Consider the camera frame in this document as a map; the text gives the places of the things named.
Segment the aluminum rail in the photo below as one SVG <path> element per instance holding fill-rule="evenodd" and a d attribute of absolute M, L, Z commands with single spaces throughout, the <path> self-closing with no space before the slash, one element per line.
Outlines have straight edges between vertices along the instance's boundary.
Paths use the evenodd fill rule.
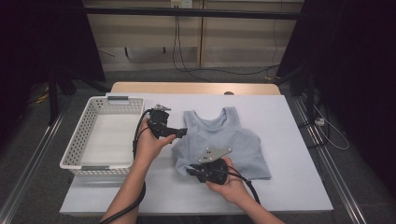
<path fill-rule="evenodd" d="M 295 21 L 308 16 L 300 12 L 268 12 L 268 11 L 238 11 L 219 9 L 170 8 L 170 7 L 60 7 L 56 5 L 27 6 L 26 9 L 46 12 L 77 13 L 77 14 L 107 14 L 107 15 L 142 15 L 142 16 L 179 16 L 179 17 L 212 17 L 241 19 L 271 19 Z"/>
<path fill-rule="evenodd" d="M 304 106 L 303 100 L 301 98 L 300 100 L 295 99 L 294 103 L 296 104 L 303 121 L 308 122 L 308 117 L 305 115 L 306 108 Z M 319 144 L 323 141 L 316 126 L 307 125 L 306 127 L 315 144 Z M 332 182 L 334 183 L 335 188 L 337 189 L 338 195 L 344 203 L 352 223 L 366 224 L 367 221 L 364 218 L 361 208 L 353 197 L 349 187 L 347 186 L 347 183 L 344 181 L 344 178 L 338 171 L 337 166 L 335 165 L 332 156 L 329 153 L 329 150 L 326 148 L 326 146 L 317 146 L 317 150 L 327 172 L 329 173 L 330 178 L 332 179 Z"/>
<path fill-rule="evenodd" d="M 0 224 L 11 223 L 12 218 L 14 218 L 14 215 L 17 212 L 17 209 L 21 204 L 21 201 L 26 191 L 28 190 L 30 183 L 35 177 L 38 166 L 40 165 L 41 161 L 44 158 L 44 155 L 47 152 L 53 136 L 57 133 L 58 128 L 62 123 L 64 114 L 67 108 L 70 106 L 71 100 L 71 97 L 67 97 L 65 99 L 61 113 L 58 115 L 56 120 L 52 122 L 52 124 L 47 128 L 44 136 L 42 137 L 40 143 L 35 150 L 35 153 L 33 154 L 29 163 L 26 165 L 23 173 L 21 174 L 20 179 L 18 180 L 11 193 L 7 196 L 5 203 L 0 209 Z"/>

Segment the electrical wire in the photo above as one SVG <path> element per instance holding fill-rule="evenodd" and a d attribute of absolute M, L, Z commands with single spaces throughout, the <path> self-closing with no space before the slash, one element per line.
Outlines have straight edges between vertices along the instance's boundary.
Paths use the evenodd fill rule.
<path fill-rule="evenodd" d="M 335 129 L 338 133 L 340 133 L 340 135 L 344 138 L 344 140 L 346 141 L 346 147 L 339 147 L 337 146 L 334 142 L 332 142 L 330 140 L 330 137 L 328 137 L 322 130 L 321 127 L 319 126 L 319 130 L 324 134 L 324 137 L 327 139 L 327 141 L 329 141 L 334 147 L 341 149 L 341 150 L 347 150 L 349 149 L 349 141 L 347 140 L 347 138 L 337 129 L 334 127 L 334 125 L 332 125 L 327 119 L 325 119 L 325 117 L 320 113 L 319 109 L 314 105 L 314 108 L 317 110 L 317 112 L 320 114 L 320 116 L 324 119 L 324 121 L 326 121 L 333 129 Z"/>
<path fill-rule="evenodd" d="M 274 64 L 274 63 L 273 63 L 272 66 L 268 66 L 268 67 L 266 67 L 266 68 L 264 68 L 264 69 L 262 69 L 262 70 L 259 70 L 259 71 L 256 71 L 256 72 L 249 72 L 249 73 L 236 73 L 236 72 L 230 72 L 230 71 L 221 70 L 221 69 L 216 69 L 216 68 L 195 68 L 195 69 L 188 69 L 188 68 L 186 67 L 186 64 L 184 63 L 183 55 L 182 55 L 182 52 L 181 52 L 180 24 L 179 24 L 178 17 L 176 17 L 176 25 L 175 25 L 175 27 L 176 27 L 176 28 L 175 28 L 175 41 L 174 41 L 174 47 L 173 47 L 173 52 L 172 52 L 172 60 L 173 60 L 174 67 L 176 68 L 177 71 L 182 72 L 182 73 L 188 73 L 188 74 L 189 74 L 190 76 L 192 76 L 192 77 L 201 79 L 201 80 L 206 81 L 206 82 L 211 82 L 211 81 L 208 80 L 208 79 L 205 79 L 205 78 L 202 78 L 202 77 L 197 77 L 197 76 L 195 76 L 194 74 L 192 74 L 191 72 L 195 72 L 195 71 L 214 71 L 214 72 L 228 73 L 228 74 L 232 74 L 232 75 L 236 75 L 236 76 L 250 76 L 250 75 L 257 75 L 257 74 L 259 74 L 259 73 L 266 72 L 266 71 L 268 71 L 268 70 L 270 70 L 270 69 L 272 69 L 272 68 L 274 68 L 274 67 L 279 66 L 279 64 Z M 180 60 L 181 60 L 181 62 L 182 62 L 182 64 L 183 64 L 183 69 L 178 68 L 178 67 L 176 66 L 176 62 L 175 62 L 175 51 L 176 51 L 177 42 L 178 42 L 178 52 L 179 52 L 179 55 L 180 55 Z"/>
<path fill-rule="evenodd" d="M 321 101 L 321 98 L 320 98 L 320 99 L 319 99 L 319 103 L 318 103 L 318 105 L 317 105 L 318 110 L 320 109 L 321 103 L 322 103 L 322 101 Z M 324 105 L 323 107 L 324 107 L 324 112 L 325 112 L 325 114 L 326 114 L 326 119 L 330 122 L 329 112 L 328 112 L 327 106 Z M 327 130 L 325 129 L 325 133 L 323 134 L 324 137 L 325 137 L 325 139 L 324 139 L 322 142 L 323 142 L 324 144 L 327 144 L 327 143 L 328 143 L 328 141 L 329 141 L 328 139 L 330 139 L 330 134 L 331 134 L 331 132 L 330 132 L 330 125 L 327 125 Z"/>
<path fill-rule="evenodd" d="M 318 102 L 318 106 L 320 106 L 321 104 L 322 104 L 322 100 L 320 98 L 319 102 Z M 329 119 L 329 113 L 327 111 L 327 106 L 325 105 L 324 108 L 325 108 L 326 118 L 327 118 L 327 120 L 330 120 Z M 318 117 L 318 112 L 317 111 L 315 111 L 315 112 L 316 112 L 315 117 L 317 118 Z M 299 129 L 301 129 L 301 128 L 303 128 L 305 126 L 308 126 L 308 125 L 311 125 L 311 123 L 310 122 L 304 122 L 304 123 L 298 124 L 297 127 Z M 326 145 L 329 142 L 327 140 L 327 138 L 330 138 L 330 126 L 329 125 L 327 126 L 327 132 L 324 133 L 324 134 L 326 135 L 326 137 L 325 137 L 325 139 L 323 141 L 319 142 L 318 144 L 314 144 L 313 146 L 308 146 L 307 148 L 309 149 L 309 148 L 321 147 L 321 146 Z"/>
<path fill-rule="evenodd" d="M 235 168 L 233 168 L 232 166 L 227 166 L 228 168 L 234 170 L 237 174 L 241 175 L 241 173 L 239 173 Z"/>
<path fill-rule="evenodd" d="M 140 192 L 140 195 L 136 199 L 136 201 L 134 201 L 131 205 L 129 205 L 128 207 L 122 209 L 118 213 L 114 214 L 113 216 L 108 217 L 107 219 L 103 220 L 102 222 L 100 222 L 100 224 L 111 223 L 112 221 L 116 220 L 117 218 L 122 217 L 125 214 L 131 212 L 132 210 L 134 210 L 143 201 L 143 198 L 145 197 L 145 195 L 146 195 L 146 182 L 143 182 L 142 191 Z"/>
<path fill-rule="evenodd" d="M 238 174 L 234 174 L 234 173 L 231 173 L 231 172 L 228 172 L 228 171 L 223 171 L 223 170 L 208 170 L 208 171 L 222 173 L 222 174 L 226 174 L 226 175 L 232 175 L 232 176 L 235 176 L 235 177 L 238 177 L 238 178 L 242 179 L 247 184 L 247 186 L 249 187 L 251 193 L 253 194 L 253 197 L 254 197 L 254 200 L 256 201 L 256 203 L 261 204 L 260 199 L 259 199 L 259 195 L 257 194 L 256 190 L 254 189 L 253 184 L 251 183 L 251 180 L 248 180 L 248 179 L 244 178 L 243 176 L 238 175 L 239 172 L 237 172 L 236 170 L 235 171 Z"/>
<path fill-rule="evenodd" d="M 280 11 L 282 11 L 283 10 L 283 0 L 280 0 Z M 274 20 L 274 24 L 273 24 L 273 39 L 274 39 L 274 44 L 275 44 L 275 51 L 274 51 L 274 55 L 273 55 L 273 58 L 272 58 L 272 63 L 273 63 L 273 66 L 275 65 L 275 56 L 276 56 L 276 53 L 277 53 L 277 43 L 276 43 L 276 22 L 277 22 L 277 19 L 275 19 Z M 266 73 L 266 79 L 265 79 L 265 82 L 268 82 L 268 78 L 269 78 L 269 74 L 268 74 L 268 71 L 265 71 L 265 73 Z"/>
<path fill-rule="evenodd" d="M 137 141 L 139 140 L 139 137 L 142 134 L 142 132 L 144 132 L 145 130 L 147 130 L 149 128 L 149 127 L 147 127 L 145 129 L 143 129 L 142 132 L 139 132 L 140 125 L 142 124 L 143 118 L 146 116 L 146 114 L 151 112 L 151 111 L 152 111 L 152 109 L 146 110 L 142 114 L 142 116 L 140 117 L 139 122 L 137 123 L 136 131 L 134 132 L 134 142 L 133 142 L 134 158 L 136 156 Z M 136 201 L 134 201 L 131 205 L 129 205 L 128 207 L 122 209 L 118 213 L 116 213 L 116 214 L 112 215 L 111 217 L 108 217 L 107 219 L 103 220 L 102 222 L 100 222 L 100 224 L 111 223 L 112 221 L 116 220 L 117 218 L 122 217 L 125 214 L 131 212 L 132 210 L 134 210 L 143 201 L 145 195 L 146 195 L 146 182 L 143 182 L 142 191 L 140 191 L 139 197 L 136 199 Z"/>

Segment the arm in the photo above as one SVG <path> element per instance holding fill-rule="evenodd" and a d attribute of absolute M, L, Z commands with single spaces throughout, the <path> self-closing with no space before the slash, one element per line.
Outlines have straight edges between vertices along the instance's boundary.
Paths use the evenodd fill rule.
<path fill-rule="evenodd" d="M 223 158 L 227 165 L 233 167 L 233 162 L 230 158 Z M 269 211 L 256 203 L 254 199 L 248 194 L 244 183 L 236 176 L 228 175 L 224 185 L 218 185 L 206 181 L 207 186 L 213 191 L 219 193 L 227 202 L 233 203 L 240 207 L 253 220 L 255 224 L 268 223 L 283 223 L 277 217 L 272 215 Z"/>
<path fill-rule="evenodd" d="M 137 142 L 137 151 L 136 157 L 134 158 L 134 164 L 132 165 L 129 174 L 126 176 L 116 197 L 113 199 L 113 202 L 107 208 L 102 220 L 111 217 L 136 201 L 143 188 L 143 183 L 151 163 L 160 154 L 161 149 L 176 138 L 176 136 L 173 134 L 158 140 L 151 133 L 150 129 L 146 129 L 147 127 L 147 119 L 144 119 L 139 130 L 141 135 L 139 137 L 139 141 Z M 112 223 L 135 223 L 137 219 L 137 212 L 138 207 L 125 216 L 114 220 Z"/>

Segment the gray garment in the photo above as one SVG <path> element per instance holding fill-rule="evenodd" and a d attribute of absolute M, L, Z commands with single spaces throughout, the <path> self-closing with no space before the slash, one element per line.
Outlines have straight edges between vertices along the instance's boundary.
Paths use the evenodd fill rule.
<path fill-rule="evenodd" d="M 235 169 L 247 179 L 271 177 L 262 155 L 260 137 L 241 127 L 236 108 L 224 107 L 218 118 L 201 119 L 195 111 L 184 112 L 187 135 L 172 148 L 176 169 L 187 175 L 190 164 L 199 164 L 198 159 L 209 148 L 231 148 L 227 156 L 233 160 Z"/>

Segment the metal bracket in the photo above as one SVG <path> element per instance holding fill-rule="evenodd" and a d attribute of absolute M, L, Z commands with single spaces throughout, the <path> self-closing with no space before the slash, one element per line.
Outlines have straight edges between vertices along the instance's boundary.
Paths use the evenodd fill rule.
<path fill-rule="evenodd" d="M 169 107 L 163 106 L 163 105 L 155 105 L 154 108 L 152 108 L 153 110 L 172 110 Z"/>
<path fill-rule="evenodd" d="M 208 163 L 220 159 L 221 157 L 233 152 L 230 148 L 215 148 L 215 147 L 207 147 L 206 152 L 202 157 L 198 160 L 198 162 Z"/>

